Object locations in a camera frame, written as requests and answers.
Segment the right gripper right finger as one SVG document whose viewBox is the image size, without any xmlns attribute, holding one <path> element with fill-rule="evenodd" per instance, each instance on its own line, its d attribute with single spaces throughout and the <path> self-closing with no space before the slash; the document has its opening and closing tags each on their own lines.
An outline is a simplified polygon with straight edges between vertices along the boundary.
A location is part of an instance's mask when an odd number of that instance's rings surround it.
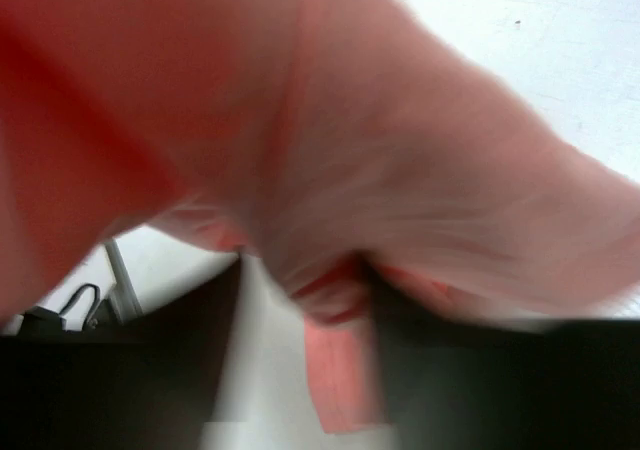
<svg viewBox="0 0 640 450">
<path fill-rule="evenodd" d="M 381 394 L 402 449 L 635 449 L 639 324 L 451 320 L 363 275 Z"/>
</svg>

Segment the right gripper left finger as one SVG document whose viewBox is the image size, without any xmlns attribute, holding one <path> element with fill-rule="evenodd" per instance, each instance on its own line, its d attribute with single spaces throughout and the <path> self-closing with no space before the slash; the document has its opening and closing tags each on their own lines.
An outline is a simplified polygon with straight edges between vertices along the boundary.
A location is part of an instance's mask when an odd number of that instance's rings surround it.
<svg viewBox="0 0 640 450">
<path fill-rule="evenodd" d="M 1 339 L 5 449 L 196 449 L 225 416 L 221 387 L 241 290 L 235 261 L 125 322 L 72 331 L 35 307 Z"/>
</svg>

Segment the pink t shirt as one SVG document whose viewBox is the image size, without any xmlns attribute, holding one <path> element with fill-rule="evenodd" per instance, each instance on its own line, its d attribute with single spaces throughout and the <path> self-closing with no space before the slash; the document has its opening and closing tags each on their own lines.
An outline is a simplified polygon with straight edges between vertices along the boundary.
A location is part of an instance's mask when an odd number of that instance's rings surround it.
<svg viewBox="0 0 640 450">
<path fill-rule="evenodd" d="M 245 246 L 322 428 L 380 419 L 355 255 L 456 315 L 639 282 L 639 187 L 399 0 L 1 0 L 1 316 L 139 225 Z"/>
</svg>

